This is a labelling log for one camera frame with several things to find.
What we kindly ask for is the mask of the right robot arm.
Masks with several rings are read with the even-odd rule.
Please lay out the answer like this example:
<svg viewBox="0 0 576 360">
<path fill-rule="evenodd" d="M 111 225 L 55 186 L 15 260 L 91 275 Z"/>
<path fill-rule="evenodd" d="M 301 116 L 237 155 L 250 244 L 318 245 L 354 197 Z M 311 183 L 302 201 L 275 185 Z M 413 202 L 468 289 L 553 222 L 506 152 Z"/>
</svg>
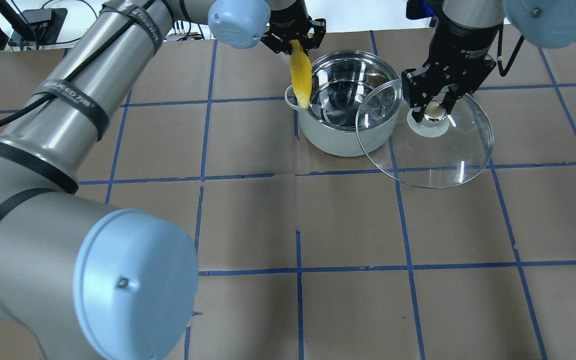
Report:
<svg viewBox="0 0 576 360">
<path fill-rule="evenodd" d="M 401 75 L 416 123 L 451 114 L 493 70 L 506 76 L 524 42 L 546 49 L 576 43 L 576 0 L 409 0 L 406 17 L 435 20 L 427 59 Z"/>
</svg>

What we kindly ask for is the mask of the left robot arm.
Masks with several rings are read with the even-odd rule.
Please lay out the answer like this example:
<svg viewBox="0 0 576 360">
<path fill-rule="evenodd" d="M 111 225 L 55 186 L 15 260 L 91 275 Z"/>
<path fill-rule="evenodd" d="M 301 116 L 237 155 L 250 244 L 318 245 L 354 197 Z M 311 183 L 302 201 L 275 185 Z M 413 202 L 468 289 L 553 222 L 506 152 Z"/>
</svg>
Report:
<svg viewBox="0 0 576 360">
<path fill-rule="evenodd" d="M 162 360 L 198 290 L 194 242 L 138 209 L 76 196 L 76 173 L 179 20 L 223 43 L 320 46 L 302 0 L 109 0 L 20 111 L 0 120 L 0 318 L 42 360 Z"/>
</svg>

